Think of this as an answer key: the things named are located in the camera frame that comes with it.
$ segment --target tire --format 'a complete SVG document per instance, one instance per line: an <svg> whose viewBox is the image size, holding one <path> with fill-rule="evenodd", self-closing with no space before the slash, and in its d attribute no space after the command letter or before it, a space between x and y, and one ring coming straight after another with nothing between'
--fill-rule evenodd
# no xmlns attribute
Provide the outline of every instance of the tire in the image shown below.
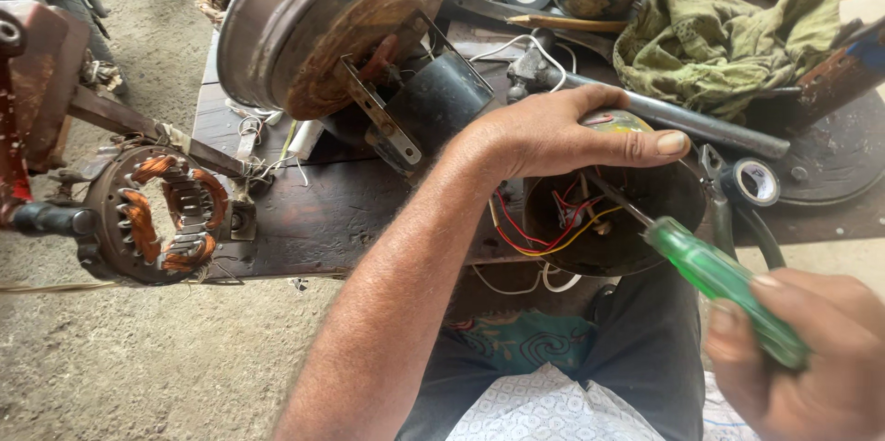
<svg viewBox="0 0 885 441"><path fill-rule="evenodd" d="M95 24L92 17L92 13L89 12L89 8L83 4L83 0L46 0L46 2L50 6L57 6L70 12L73 17L78 18L80 21L89 25L88 47L89 50L92 51L92 57L100 61L113 63L119 67L119 64L117 64L116 60L113 58L111 50L108 49L107 43L105 43L105 36L102 35L101 30L98 29L98 26ZM113 93L117 95L125 94L129 89L126 74L123 73L122 69L120 69L119 75L123 78L123 83L113 90Z"/></svg>

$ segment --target green cloth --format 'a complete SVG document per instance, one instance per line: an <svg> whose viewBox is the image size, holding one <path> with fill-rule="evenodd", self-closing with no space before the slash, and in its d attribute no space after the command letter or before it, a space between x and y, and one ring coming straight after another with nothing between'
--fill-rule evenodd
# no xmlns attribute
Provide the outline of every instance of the green cloth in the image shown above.
<svg viewBox="0 0 885 441"><path fill-rule="evenodd" d="M507 376L531 374L548 361L577 372L596 341L596 325L537 310L449 323L464 342Z"/></svg>
<svg viewBox="0 0 885 441"><path fill-rule="evenodd" d="M788 86L826 59L839 0L646 0L615 42L627 88L724 119L752 93Z"/></svg>

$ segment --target concrete floor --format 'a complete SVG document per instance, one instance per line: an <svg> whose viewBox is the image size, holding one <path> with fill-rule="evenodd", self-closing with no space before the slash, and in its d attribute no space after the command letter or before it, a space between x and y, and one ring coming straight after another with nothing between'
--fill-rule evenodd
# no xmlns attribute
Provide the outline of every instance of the concrete floor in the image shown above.
<svg viewBox="0 0 885 441"><path fill-rule="evenodd" d="M105 0L112 49L130 78L127 104L185 131L211 32L193 1ZM845 17L873 19L882 1L849 1ZM66 155L105 138L77 125ZM48 190L38 177L37 195ZM885 239L784 249L791 266L853 274L885 294L883 250ZM757 254L740 256L763 269ZM51 237L0 233L0 266L0 282L91 281L74 243ZM302 294L265 281L0 297L0 439L266 438L339 287L312 280Z"/></svg>

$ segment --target white capacitor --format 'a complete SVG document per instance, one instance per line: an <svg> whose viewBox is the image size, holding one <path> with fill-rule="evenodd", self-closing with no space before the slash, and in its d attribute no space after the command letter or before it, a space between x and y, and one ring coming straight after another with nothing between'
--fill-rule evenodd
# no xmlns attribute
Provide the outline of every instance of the white capacitor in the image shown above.
<svg viewBox="0 0 885 441"><path fill-rule="evenodd" d="M302 121L301 128L295 132L295 138L289 144L288 151L305 161L311 156L313 147L317 145L320 134L323 133L323 124L318 119Z"/></svg>

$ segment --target rag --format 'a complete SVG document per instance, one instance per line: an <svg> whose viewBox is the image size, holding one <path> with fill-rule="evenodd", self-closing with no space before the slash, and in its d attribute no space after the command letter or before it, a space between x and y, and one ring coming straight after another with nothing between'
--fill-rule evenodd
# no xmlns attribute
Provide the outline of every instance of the rag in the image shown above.
<svg viewBox="0 0 885 441"><path fill-rule="evenodd" d="M624 85L743 123L760 90L791 85L829 55L839 0L646 0L615 42Z"/></svg>

